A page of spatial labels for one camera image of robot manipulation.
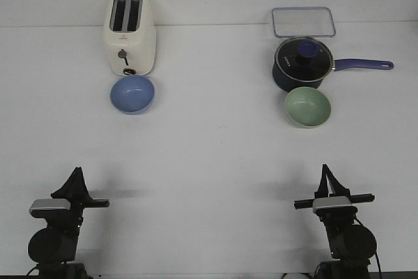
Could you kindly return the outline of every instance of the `blue bowl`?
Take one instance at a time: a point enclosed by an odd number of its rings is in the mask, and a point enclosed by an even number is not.
[[[110,91],[110,101],[124,114],[141,114],[154,98],[154,85],[145,76],[130,75],[118,80]]]

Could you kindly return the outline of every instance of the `saucepan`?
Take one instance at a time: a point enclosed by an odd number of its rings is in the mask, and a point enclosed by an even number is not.
[[[276,50],[273,78],[285,91],[302,86],[318,88],[330,72],[348,68],[391,70],[393,63],[369,59],[334,60],[331,51],[319,40],[293,37],[283,41]]]

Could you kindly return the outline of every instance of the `bowl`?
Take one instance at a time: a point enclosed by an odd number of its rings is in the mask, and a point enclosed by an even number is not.
[[[285,99],[285,111],[290,120],[301,127],[317,127],[331,115],[331,104],[315,88],[301,87],[291,90]]]
[[[152,82],[145,76],[130,75],[118,80],[110,91],[110,101],[124,114],[141,114],[155,95]]]

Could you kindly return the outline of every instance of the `cable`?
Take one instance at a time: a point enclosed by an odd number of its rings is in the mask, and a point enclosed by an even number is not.
[[[380,279],[382,279],[382,277],[381,277],[380,261],[379,261],[379,256],[378,256],[378,253],[376,252],[376,254],[374,254],[374,256],[376,257],[376,263],[378,264],[378,269],[379,269],[379,278],[380,278]]]
[[[364,225],[360,222],[360,220],[358,220],[357,218],[354,218],[354,220],[356,222],[359,223],[359,225],[361,225],[362,227],[364,227]],[[378,256],[378,252],[376,251],[376,253],[374,254],[374,257],[376,257],[376,263],[378,264],[378,270],[379,270],[379,278],[382,279],[382,275],[381,275],[381,267],[380,267],[380,261],[379,261],[379,256]]]
[[[308,274],[307,272],[297,272],[297,274],[302,274],[303,276],[309,278],[309,279],[314,279],[310,274]],[[284,279],[288,274],[285,272],[284,274],[282,274],[282,276],[280,277],[280,279]]]
[[[37,268],[37,266],[33,267],[27,274],[26,276],[29,277],[29,275]]]
[[[313,279],[316,279],[316,275],[318,274],[319,266],[321,266],[321,264],[319,264],[318,266],[316,266],[315,272],[313,272]]]

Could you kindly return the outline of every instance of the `pot lid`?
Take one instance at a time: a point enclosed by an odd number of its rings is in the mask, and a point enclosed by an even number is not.
[[[276,63],[285,75],[301,82],[322,80],[334,66],[329,49],[309,37],[287,39],[276,50]]]
[[[333,37],[334,20],[327,7],[291,7],[272,10],[274,35],[289,37]]]

